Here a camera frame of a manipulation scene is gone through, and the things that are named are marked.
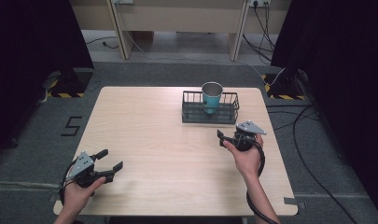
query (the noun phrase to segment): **wall socket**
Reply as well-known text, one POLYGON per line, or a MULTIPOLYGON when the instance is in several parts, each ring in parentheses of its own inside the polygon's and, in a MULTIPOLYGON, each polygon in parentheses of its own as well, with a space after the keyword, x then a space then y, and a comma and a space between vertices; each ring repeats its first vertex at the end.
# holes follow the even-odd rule
POLYGON ((268 6, 271 3, 271 0, 250 0, 250 6, 253 7, 255 1, 258 1, 258 7, 265 7, 265 4, 268 3, 268 6))

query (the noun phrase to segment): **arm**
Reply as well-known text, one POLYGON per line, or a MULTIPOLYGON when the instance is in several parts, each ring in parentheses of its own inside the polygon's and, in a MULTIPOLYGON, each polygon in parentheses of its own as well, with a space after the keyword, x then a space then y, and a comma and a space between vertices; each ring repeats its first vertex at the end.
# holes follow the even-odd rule
MULTIPOLYGON (((263 140, 260 134, 256 135, 257 142, 263 146, 263 140)), ((280 223, 263 187, 259 182, 259 164, 260 154, 255 148, 241 152, 228 141, 223 142, 224 146, 231 152, 235 159, 235 165, 244 178, 252 204, 266 217, 280 223)), ((255 216, 256 223, 267 223, 258 216, 255 216)))
POLYGON ((106 178, 101 177, 86 189, 83 189, 75 182, 66 184, 63 210, 54 224, 73 223, 81 210, 86 206, 92 193, 100 188, 105 181, 106 178))

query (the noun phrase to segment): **black stand base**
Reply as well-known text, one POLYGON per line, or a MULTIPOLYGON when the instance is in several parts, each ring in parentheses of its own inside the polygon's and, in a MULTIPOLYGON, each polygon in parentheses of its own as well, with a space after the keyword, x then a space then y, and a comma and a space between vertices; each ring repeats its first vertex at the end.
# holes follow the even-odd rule
POLYGON ((52 97, 82 97, 92 77, 92 72, 76 72, 77 80, 66 82, 63 77, 56 80, 49 89, 52 97))
MULTIPOLYGON (((277 74, 266 74, 264 81, 268 84, 273 83, 277 74)), ((299 86, 297 79, 282 82, 276 80, 272 86, 266 86, 267 95, 270 98, 285 99, 285 100, 303 100, 304 95, 302 89, 299 86)))

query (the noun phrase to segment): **gray carpet floor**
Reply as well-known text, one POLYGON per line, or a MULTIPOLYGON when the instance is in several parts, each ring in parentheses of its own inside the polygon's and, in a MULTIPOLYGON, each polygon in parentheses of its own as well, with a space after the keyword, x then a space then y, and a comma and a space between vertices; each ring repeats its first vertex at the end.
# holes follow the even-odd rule
MULTIPOLYGON (((75 155, 100 89, 104 86, 201 86, 217 81, 225 87, 261 89, 275 129, 287 174, 299 205, 284 223, 351 223, 343 210, 319 187, 304 168, 295 148, 292 122, 311 100, 267 97, 262 79, 246 65, 179 63, 95 63, 94 75, 82 98, 48 98, 27 120, 14 148, 0 150, 0 223, 52 223, 58 183, 75 155), (65 125, 80 126, 76 136, 65 125)), ((278 68, 257 67, 261 74, 278 68)), ((319 116, 309 108, 296 125, 300 153, 318 180, 346 208, 357 223, 378 223, 378 212, 355 172, 339 156, 319 116)), ((80 216, 85 223, 105 223, 103 217, 80 216)))

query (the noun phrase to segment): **black wire basket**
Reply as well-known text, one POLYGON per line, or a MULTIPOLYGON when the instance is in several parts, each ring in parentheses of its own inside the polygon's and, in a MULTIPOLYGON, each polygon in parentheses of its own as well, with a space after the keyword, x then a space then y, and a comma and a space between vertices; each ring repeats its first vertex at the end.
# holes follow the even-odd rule
POLYGON ((223 92, 218 107, 205 107, 201 91, 183 91, 183 123, 235 124, 238 119, 239 101, 236 92, 223 92), (205 110, 215 109, 208 114, 205 110))

